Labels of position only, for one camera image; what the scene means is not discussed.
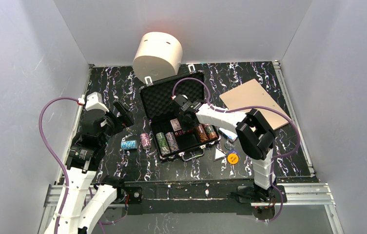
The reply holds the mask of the blue card deck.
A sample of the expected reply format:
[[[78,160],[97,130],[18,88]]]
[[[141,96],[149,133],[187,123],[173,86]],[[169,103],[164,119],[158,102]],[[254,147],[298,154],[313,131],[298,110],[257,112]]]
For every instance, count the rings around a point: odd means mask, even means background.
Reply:
[[[226,137],[229,141],[231,142],[235,142],[238,138],[237,134],[234,132],[231,132],[229,130],[226,130],[224,128],[219,128],[218,131],[224,136]]]

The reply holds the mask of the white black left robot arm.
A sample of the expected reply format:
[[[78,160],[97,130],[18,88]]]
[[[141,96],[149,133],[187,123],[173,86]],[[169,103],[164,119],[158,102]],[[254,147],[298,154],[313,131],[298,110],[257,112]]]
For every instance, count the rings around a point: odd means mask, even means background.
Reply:
[[[65,163],[45,138],[42,118],[46,108],[42,109],[39,117],[40,135],[64,175],[56,210],[45,230],[47,234],[90,234],[110,204],[118,201],[128,208],[129,195],[123,179],[108,175],[96,186],[95,193],[92,193],[91,185],[106,155],[109,138],[133,126],[130,111],[116,101],[114,106],[119,113],[116,116],[106,107],[98,92],[86,98],[74,98],[73,101],[85,107],[85,114],[80,122],[81,130],[71,141]]]

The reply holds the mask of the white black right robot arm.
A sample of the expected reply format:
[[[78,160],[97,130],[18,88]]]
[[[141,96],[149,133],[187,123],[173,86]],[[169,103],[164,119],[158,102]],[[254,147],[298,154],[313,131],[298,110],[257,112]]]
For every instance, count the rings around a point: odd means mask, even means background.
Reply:
[[[232,192],[231,198],[240,203],[268,202],[269,206],[283,202],[273,172],[275,132],[259,110],[223,109],[203,100],[190,101],[185,95],[173,96],[170,106],[182,127],[209,124],[237,135],[244,154],[252,161],[253,184]]]

